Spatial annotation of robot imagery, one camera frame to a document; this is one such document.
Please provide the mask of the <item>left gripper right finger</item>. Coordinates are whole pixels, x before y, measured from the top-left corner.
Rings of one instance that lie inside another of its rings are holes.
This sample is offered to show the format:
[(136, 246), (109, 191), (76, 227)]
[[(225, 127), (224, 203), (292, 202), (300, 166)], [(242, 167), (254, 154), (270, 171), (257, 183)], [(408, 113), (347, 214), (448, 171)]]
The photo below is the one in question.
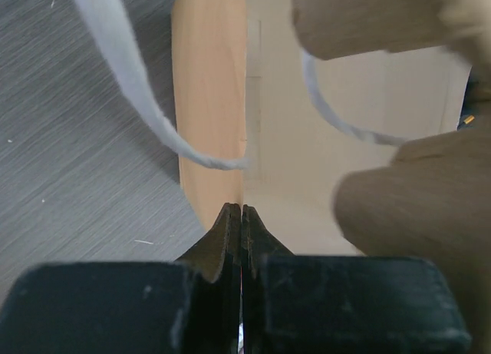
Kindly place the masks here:
[(242, 211), (247, 353), (466, 353), (442, 273), (414, 257), (295, 255)]

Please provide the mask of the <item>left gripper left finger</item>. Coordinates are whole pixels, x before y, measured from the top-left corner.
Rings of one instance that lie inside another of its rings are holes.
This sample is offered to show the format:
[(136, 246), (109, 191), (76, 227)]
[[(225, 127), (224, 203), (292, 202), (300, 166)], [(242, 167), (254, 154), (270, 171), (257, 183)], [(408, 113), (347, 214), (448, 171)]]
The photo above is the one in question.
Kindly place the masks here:
[(173, 262), (45, 263), (1, 309), (3, 353), (235, 353), (241, 210)]

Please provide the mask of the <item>brown paper bag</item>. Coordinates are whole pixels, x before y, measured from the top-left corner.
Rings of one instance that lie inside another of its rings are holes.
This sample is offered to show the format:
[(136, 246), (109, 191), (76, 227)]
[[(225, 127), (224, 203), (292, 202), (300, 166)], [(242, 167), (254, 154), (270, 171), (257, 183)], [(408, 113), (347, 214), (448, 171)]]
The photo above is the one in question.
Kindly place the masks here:
[(159, 106), (124, 1), (74, 3), (123, 96), (178, 153), (205, 228), (224, 203), (249, 204), (296, 253), (356, 254), (332, 216), (334, 189), (394, 149), (337, 132), (312, 107), (289, 0), (170, 0), (175, 121)]

